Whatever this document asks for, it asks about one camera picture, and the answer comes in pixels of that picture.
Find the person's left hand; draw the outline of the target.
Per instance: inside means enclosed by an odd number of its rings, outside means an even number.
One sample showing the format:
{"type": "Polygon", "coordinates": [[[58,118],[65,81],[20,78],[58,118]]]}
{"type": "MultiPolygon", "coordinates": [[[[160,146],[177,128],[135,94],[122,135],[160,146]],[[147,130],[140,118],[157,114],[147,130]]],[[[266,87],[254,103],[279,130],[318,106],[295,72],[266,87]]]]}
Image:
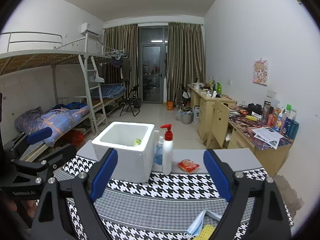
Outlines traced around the person's left hand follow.
{"type": "MultiPolygon", "coordinates": [[[[17,211],[17,205],[13,200],[10,200],[7,197],[3,197],[4,203],[9,211],[17,211]]],[[[27,212],[30,218],[34,218],[35,211],[37,208],[36,202],[34,200],[26,200],[21,202],[22,207],[27,212]]]]}

